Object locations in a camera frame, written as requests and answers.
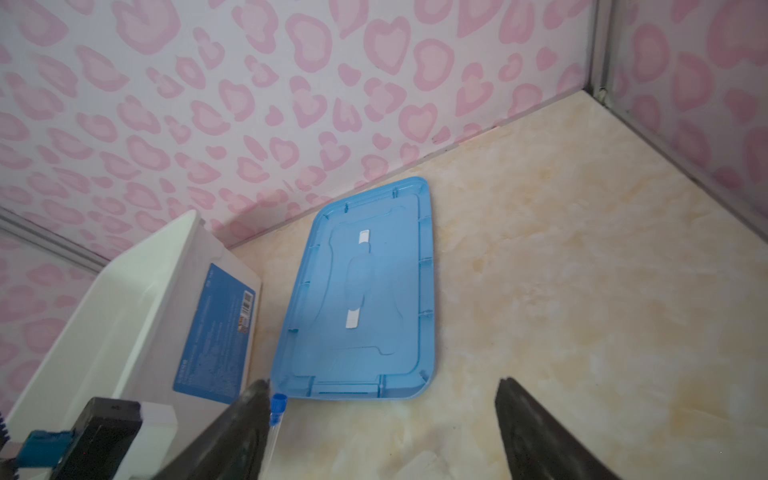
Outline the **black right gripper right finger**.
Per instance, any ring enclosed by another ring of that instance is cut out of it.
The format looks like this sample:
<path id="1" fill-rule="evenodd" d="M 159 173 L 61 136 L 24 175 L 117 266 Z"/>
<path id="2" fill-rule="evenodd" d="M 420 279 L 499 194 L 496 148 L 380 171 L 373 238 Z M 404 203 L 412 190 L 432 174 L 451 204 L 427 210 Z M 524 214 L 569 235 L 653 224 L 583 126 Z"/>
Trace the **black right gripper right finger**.
<path id="1" fill-rule="evenodd" d="M 512 478 L 619 478 L 515 379 L 500 380 L 495 410 Z"/>

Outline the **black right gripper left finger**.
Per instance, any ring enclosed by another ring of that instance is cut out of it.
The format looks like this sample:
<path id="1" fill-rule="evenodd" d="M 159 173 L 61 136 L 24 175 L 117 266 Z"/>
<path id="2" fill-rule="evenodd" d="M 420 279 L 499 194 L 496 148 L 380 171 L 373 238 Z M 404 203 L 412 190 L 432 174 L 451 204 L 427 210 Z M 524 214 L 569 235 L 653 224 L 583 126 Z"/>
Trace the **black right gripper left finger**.
<path id="1" fill-rule="evenodd" d="M 259 478 L 268 443 L 269 416 L 270 385 L 266 380 L 257 380 L 155 477 Z"/>

